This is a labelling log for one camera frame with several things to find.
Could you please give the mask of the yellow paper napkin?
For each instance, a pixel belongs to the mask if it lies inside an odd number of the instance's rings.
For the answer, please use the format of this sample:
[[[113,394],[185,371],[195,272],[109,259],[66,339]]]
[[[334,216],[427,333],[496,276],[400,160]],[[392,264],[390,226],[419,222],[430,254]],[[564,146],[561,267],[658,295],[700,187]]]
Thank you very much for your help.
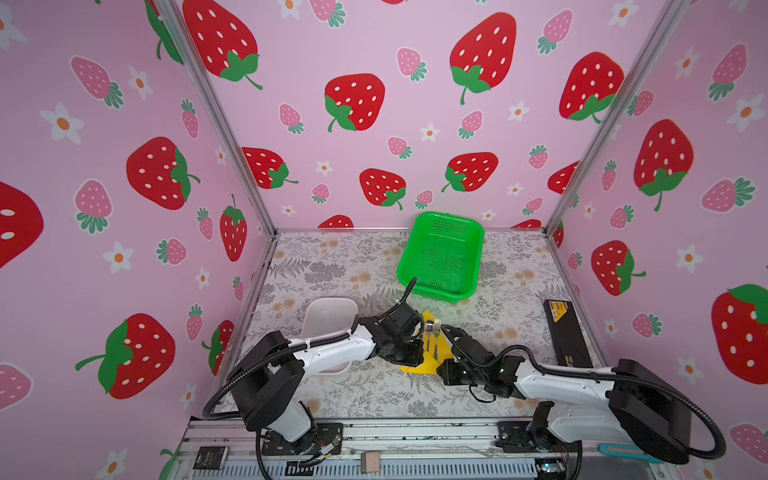
[[[422,315],[424,321],[438,319],[430,311],[425,310]],[[427,356],[425,353],[425,347],[423,344],[423,360],[420,365],[416,367],[400,366],[400,370],[407,374],[417,375],[436,375],[437,369],[447,360],[452,360],[453,354],[451,352],[451,345],[447,341],[446,336],[440,332],[439,338],[439,359],[436,360],[431,356]]]

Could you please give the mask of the black handled fork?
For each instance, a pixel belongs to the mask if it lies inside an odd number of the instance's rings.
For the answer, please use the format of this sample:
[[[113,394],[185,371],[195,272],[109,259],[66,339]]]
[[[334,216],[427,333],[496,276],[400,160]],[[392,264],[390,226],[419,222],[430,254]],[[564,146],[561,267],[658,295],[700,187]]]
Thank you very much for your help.
[[[439,359],[439,338],[440,338],[440,332],[441,332],[441,320],[435,319],[431,323],[431,345],[430,352],[433,354],[433,357],[438,360]]]

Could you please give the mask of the white rectangular tray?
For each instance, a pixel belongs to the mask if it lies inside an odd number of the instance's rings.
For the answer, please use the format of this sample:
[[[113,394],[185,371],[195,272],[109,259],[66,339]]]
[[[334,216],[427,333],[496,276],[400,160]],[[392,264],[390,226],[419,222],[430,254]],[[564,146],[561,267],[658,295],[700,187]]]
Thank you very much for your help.
[[[314,300],[306,310],[300,339],[314,341],[346,333],[353,326],[357,314],[357,304],[349,298],[328,297]],[[347,338],[332,345],[325,345],[319,352],[312,349],[311,356],[300,355],[302,360],[308,362],[304,367],[304,376],[343,373],[352,362],[363,360],[369,350],[370,345],[357,338]]]

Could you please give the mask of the green plastic basket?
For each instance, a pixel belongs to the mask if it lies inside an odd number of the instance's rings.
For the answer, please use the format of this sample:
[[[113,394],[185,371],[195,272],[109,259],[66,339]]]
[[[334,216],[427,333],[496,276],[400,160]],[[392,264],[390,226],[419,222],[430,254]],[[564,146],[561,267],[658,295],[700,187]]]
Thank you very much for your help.
[[[474,295],[485,240],[483,226],[444,213],[419,215],[397,268],[404,286],[416,295],[458,303]]]

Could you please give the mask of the black handled spoon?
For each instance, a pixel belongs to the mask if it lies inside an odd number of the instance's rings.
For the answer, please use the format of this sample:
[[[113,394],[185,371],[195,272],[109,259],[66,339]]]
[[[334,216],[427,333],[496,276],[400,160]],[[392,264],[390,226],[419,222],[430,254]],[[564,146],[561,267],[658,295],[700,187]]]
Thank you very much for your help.
[[[435,321],[426,320],[424,324],[424,347],[427,356],[435,358]]]

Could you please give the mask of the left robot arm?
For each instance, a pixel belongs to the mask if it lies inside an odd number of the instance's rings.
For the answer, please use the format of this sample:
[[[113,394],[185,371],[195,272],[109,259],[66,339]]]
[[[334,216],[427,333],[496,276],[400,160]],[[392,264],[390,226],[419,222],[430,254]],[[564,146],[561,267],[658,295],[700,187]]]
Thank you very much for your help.
[[[317,338],[287,339],[273,331],[233,368],[202,410],[205,420],[240,419],[247,430],[272,430],[302,448],[317,426],[294,398],[301,382],[342,364],[380,358],[417,367],[423,361],[425,320],[403,301],[385,312],[358,316],[352,327]]]

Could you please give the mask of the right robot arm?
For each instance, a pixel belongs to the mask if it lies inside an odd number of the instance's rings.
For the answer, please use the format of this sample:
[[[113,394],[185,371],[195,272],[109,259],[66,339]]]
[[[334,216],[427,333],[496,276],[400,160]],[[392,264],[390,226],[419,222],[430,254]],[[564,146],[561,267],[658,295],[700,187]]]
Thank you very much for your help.
[[[493,398],[536,399],[584,407],[601,416],[571,432],[551,434],[565,443],[600,436],[600,424],[611,426],[645,453],[663,462],[683,465],[692,457],[722,458],[725,436],[715,421],[686,395],[642,364],[622,359],[613,368],[576,368],[539,363],[524,345],[510,345],[493,354],[465,330],[444,325],[441,336],[451,346],[453,358],[437,369],[447,386],[482,388]]]

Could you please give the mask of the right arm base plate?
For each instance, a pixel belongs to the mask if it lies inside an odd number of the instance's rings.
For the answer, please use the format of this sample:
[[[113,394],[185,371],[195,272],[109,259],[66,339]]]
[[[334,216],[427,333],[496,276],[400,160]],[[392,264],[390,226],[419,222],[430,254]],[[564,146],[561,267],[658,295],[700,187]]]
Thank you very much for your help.
[[[531,430],[526,421],[497,423],[497,436],[493,445],[505,453],[563,454],[576,453],[575,443],[563,443],[546,428]]]

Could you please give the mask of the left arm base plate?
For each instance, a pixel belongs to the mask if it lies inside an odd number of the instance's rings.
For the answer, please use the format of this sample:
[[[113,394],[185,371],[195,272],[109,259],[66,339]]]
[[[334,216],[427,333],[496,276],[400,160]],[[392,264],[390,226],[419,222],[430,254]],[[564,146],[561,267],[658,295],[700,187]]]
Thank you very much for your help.
[[[339,454],[342,447],[343,430],[343,423],[320,422],[294,441],[288,441],[281,434],[268,430],[263,436],[260,452],[266,456]]]

